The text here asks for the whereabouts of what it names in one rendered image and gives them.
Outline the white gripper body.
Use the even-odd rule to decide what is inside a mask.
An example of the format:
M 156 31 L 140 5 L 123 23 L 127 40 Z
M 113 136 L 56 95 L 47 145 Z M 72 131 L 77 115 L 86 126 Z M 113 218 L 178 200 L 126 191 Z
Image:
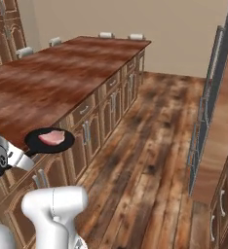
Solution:
M 29 158 L 21 149 L 14 149 L 12 155 L 13 167 L 30 171 L 34 167 L 34 161 Z

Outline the black frying pan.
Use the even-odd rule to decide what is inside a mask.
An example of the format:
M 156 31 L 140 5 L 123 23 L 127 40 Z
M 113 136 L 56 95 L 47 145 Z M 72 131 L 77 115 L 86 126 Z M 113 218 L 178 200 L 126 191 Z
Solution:
M 38 138 L 40 134 L 45 134 L 53 130 L 60 130 L 64 132 L 65 139 L 59 145 L 50 146 L 50 145 L 44 144 Z M 28 156 L 34 156 L 35 154 L 60 153 L 60 152 L 63 152 L 69 149 L 74 144 L 74 141 L 75 141 L 75 137 L 71 132 L 65 129 L 57 128 L 57 127 L 38 128 L 38 129 L 30 131 L 24 138 L 24 142 L 29 148 L 29 152 L 27 153 Z

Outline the brown island cupboard door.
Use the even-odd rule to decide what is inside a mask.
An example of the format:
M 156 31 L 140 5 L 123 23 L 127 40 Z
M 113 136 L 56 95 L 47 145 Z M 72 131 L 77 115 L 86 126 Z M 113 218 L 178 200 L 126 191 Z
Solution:
M 87 162 L 87 149 L 84 141 L 83 128 L 77 127 L 73 130 L 75 141 L 73 146 L 68 150 L 69 159 L 71 160 L 71 175 L 72 181 L 76 183 L 86 170 Z
M 135 101 L 136 99 L 136 92 L 137 92 L 137 73 L 133 71 L 134 76 L 133 76 L 133 89 L 131 92 L 131 104 Z
M 137 58 L 139 86 L 143 84 L 144 62 L 145 62 L 145 50 L 140 52 Z
M 122 88 L 118 87 L 116 90 L 116 111 L 113 115 L 113 126 L 116 126 L 122 118 Z
M 68 185 L 62 155 L 50 155 L 45 157 L 43 170 L 47 187 Z
M 88 132 L 89 161 L 92 161 L 101 147 L 99 111 L 94 110 L 86 120 Z
M 107 97 L 101 105 L 101 137 L 105 143 L 112 132 L 112 100 Z
M 31 249 L 35 240 L 35 229 L 32 223 L 23 215 L 21 211 L 21 202 L 23 197 L 30 191 L 34 190 L 34 186 L 22 188 L 10 198 L 9 207 L 5 211 L 5 215 L 18 243 L 19 249 Z
M 125 115 L 130 107 L 130 81 L 129 80 L 124 81 L 123 88 L 122 88 L 122 94 L 123 94 L 123 115 Z

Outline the wooden kitchen island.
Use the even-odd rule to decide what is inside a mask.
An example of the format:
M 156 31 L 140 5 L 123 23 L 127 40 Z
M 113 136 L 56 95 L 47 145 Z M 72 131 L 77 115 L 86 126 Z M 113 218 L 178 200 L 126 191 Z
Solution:
M 73 133 L 82 127 L 94 111 L 99 111 L 101 137 L 101 105 L 118 88 L 123 88 L 129 79 L 125 74 L 126 64 L 136 59 L 148 46 L 148 41 L 130 39 L 103 39 L 80 36 L 58 46 L 44 49 L 0 66 L 0 135 L 15 146 L 23 148 L 25 135 L 36 128 L 55 126 Z M 104 83 L 118 71 L 120 83 L 108 94 L 103 93 Z M 69 119 L 72 111 L 93 93 L 98 94 L 98 104 L 78 124 Z M 68 185 L 74 184 L 71 175 L 71 160 L 68 151 L 62 155 Z M 34 168 L 26 172 L 12 168 L 0 177 L 0 223 L 12 233 L 5 211 L 10 198 L 24 187 L 34 186 L 32 176 L 44 168 L 44 159 L 50 155 L 35 157 Z

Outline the tall brown wall cupboards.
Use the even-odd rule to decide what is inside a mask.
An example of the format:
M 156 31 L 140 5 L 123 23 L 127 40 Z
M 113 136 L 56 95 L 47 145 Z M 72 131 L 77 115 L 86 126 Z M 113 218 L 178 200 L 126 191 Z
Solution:
M 0 0 L 0 65 L 16 60 L 25 46 L 17 0 Z

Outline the pink raw steak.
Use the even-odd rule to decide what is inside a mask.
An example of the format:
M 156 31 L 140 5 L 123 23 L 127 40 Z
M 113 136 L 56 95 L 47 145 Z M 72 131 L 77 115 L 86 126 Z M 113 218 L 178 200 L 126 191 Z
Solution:
M 63 131 L 53 130 L 45 134 L 40 134 L 38 138 L 47 145 L 56 146 L 62 143 L 65 139 Z

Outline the brown island drawer front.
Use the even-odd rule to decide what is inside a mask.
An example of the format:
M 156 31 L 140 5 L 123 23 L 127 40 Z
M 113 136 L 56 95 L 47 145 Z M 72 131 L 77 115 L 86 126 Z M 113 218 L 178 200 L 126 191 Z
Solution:
M 133 64 L 134 67 L 131 68 L 131 69 L 129 70 L 129 69 L 127 68 L 127 66 L 128 66 L 128 65 L 131 65 L 131 64 Z M 125 74 L 126 74 L 126 75 L 131 74 L 131 73 L 135 70 L 135 67 L 136 67 L 136 59 L 133 58 L 133 59 L 131 59 L 131 60 L 126 64 L 126 66 L 125 66 Z
M 98 94 L 93 93 L 91 96 L 86 98 L 81 104 L 79 104 L 70 114 L 69 119 L 72 125 L 78 124 L 88 113 L 90 113 L 94 107 L 98 104 Z M 89 106 L 88 111 L 81 115 L 79 112 L 86 106 Z
M 111 76 L 105 83 L 104 83 L 104 86 L 103 86 L 103 93 L 105 95 L 108 95 L 113 89 L 115 86 L 117 86 L 119 83 L 120 83 L 120 74 L 121 72 L 118 71 L 116 74 L 114 74 L 113 76 Z M 110 87 L 108 86 L 108 83 L 112 80 L 117 80 L 117 84 L 113 87 Z

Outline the white stool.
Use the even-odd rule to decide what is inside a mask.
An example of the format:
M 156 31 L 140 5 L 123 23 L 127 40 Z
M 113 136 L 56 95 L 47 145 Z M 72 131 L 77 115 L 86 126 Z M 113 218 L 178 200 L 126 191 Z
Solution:
M 31 54 L 33 54 L 33 50 L 31 47 L 25 47 L 25 48 L 22 48 L 16 51 L 16 55 L 18 59 L 21 59 Z
M 136 41 L 145 40 L 145 36 L 143 34 L 130 34 L 128 38 L 130 40 L 136 40 Z
M 56 45 L 60 45 L 61 44 L 61 39 L 59 37 L 55 37 L 55 38 L 52 38 L 50 41 L 49 41 L 49 46 L 50 47 L 54 47 Z
M 100 32 L 98 37 L 103 39 L 113 39 L 115 38 L 115 35 L 112 32 Z

